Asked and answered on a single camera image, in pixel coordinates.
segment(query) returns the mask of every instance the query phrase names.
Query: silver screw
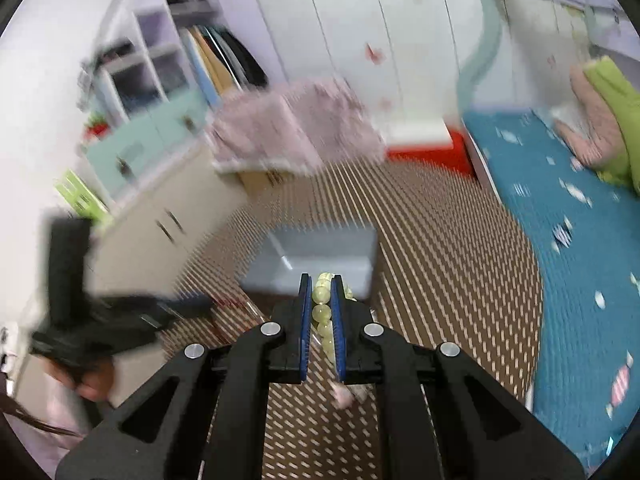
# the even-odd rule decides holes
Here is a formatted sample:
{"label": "silver screw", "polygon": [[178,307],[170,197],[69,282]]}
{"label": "silver screw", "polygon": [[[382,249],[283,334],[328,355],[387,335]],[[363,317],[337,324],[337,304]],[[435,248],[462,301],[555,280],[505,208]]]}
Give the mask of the silver screw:
{"label": "silver screw", "polygon": [[273,321],[270,321],[260,327],[260,332],[262,332],[264,335],[276,335],[278,332],[280,332],[280,325],[274,323]]}
{"label": "silver screw", "polygon": [[384,331],[384,327],[378,323],[369,323],[364,327],[364,333],[371,337],[378,337]]}
{"label": "silver screw", "polygon": [[455,357],[460,353],[460,347],[455,343],[442,343],[440,345],[440,351],[447,357]]}
{"label": "silver screw", "polygon": [[204,346],[198,343],[192,343],[184,349],[184,354],[189,359],[197,359],[204,354]]}

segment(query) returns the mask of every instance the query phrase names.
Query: bed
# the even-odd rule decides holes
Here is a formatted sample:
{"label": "bed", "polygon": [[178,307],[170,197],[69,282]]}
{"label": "bed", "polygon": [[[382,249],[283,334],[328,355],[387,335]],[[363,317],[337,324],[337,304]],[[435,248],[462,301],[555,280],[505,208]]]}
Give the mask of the bed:
{"label": "bed", "polygon": [[543,277],[533,412],[592,470],[640,406],[631,370],[640,355],[640,200],[583,169],[531,110],[468,112],[464,123],[476,171],[529,237]]}

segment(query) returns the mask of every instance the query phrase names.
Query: teal cabinet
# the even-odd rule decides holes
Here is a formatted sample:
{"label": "teal cabinet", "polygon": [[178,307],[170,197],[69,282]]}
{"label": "teal cabinet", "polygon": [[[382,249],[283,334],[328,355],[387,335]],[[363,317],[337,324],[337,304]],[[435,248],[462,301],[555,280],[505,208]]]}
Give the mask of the teal cabinet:
{"label": "teal cabinet", "polygon": [[[86,158],[94,168],[109,196],[114,199],[132,179],[153,166],[165,151],[156,123],[149,114],[123,124],[111,135],[89,146]],[[130,168],[131,178],[122,172],[122,162]]]}
{"label": "teal cabinet", "polygon": [[153,122],[167,150],[198,134],[204,126],[207,103],[202,92],[187,90],[155,108]]}

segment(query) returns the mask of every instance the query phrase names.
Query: human hand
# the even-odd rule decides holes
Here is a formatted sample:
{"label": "human hand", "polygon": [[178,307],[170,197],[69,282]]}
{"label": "human hand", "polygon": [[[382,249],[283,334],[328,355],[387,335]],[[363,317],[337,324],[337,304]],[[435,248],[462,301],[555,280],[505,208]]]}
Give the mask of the human hand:
{"label": "human hand", "polygon": [[45,359],[45,371],[70,390],[75,390],[78,395],[93,402],[106,400],[115,384],[115,368],[111,359],[98,362],[93,370],[84,374],[79,386],[76,386],[65,368],[49,359]]}

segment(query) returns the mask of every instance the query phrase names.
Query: woven mat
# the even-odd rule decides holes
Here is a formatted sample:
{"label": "woven mat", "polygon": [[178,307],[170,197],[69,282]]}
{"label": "woven mat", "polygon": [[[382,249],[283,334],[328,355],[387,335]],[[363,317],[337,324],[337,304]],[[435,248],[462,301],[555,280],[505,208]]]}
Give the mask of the woven mat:
{"label": "woven mat", "polygon": [[[373,279],[371,306],[380,322],[427,348],[456,342],[524,398],[542,319],[542,282],[529,241],[476,181],[416,163],[339,164],[238,210],[203,244],[178,286],[215,298],[215,318],[167,331],[168,354],[192,342],[233,342],[260,322],[236,276],[247,272],[267,231],[346,223],[378,229],[382,270]],[[312,349],[305,384],[271,386],[264,478],[381,477],[374,399],[335,409],[333,376]]]}

